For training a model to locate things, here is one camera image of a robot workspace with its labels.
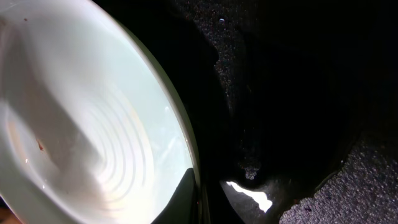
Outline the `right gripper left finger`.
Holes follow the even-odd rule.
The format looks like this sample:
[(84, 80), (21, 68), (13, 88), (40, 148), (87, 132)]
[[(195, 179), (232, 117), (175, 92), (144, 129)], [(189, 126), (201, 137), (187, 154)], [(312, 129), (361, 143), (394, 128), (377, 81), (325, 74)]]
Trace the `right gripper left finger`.
[(169, 203), (152, 224), (198, 224), (197, 202), (194, 171), (188, 168)]

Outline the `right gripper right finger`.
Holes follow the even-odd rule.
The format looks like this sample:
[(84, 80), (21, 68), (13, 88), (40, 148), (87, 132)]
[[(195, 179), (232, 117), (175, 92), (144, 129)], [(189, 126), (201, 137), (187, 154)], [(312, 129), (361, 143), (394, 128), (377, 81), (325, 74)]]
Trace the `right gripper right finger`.
[(233, 180), (204, 182), (203, 223), (279, 223), (283, 188), (269, 180), (249, 189)]

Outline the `light blue plate top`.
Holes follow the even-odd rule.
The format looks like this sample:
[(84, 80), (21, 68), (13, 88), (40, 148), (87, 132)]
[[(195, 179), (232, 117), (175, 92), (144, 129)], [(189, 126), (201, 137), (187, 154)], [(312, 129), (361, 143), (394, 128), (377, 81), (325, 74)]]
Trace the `light blue plate top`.
[(199, 204), (196, 150), (167, 74), (97, 4), (1, 2), (1, 198), (22, 223), (152, 223), (188, 168)]

